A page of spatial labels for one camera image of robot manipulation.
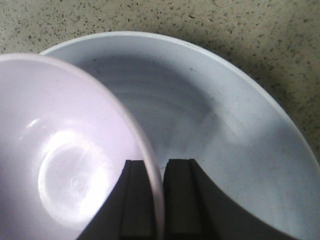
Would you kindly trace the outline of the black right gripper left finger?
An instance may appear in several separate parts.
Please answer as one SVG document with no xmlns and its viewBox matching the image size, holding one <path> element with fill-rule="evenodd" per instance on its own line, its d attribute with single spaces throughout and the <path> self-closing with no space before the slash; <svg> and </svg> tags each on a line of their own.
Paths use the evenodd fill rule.
<svg viewBox="0 0 320 240">
<path fill-rule="evenodd" d="M 80 240 L 155 240 L 151 184 L 142 160 L 126 160 L 122 173 Z"/>
</svg>

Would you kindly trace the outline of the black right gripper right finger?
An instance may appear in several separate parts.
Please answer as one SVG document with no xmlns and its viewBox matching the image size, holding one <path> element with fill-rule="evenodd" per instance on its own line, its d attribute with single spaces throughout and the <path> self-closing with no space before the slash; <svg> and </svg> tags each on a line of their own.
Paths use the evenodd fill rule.
<svg viewBox="0 0 320 240">
<path fill-rule="evenodd" d="M 194 159 L 170 159 L 163 179 L 167 240 L 281 240 L 228 197 Z"/>
</svg>

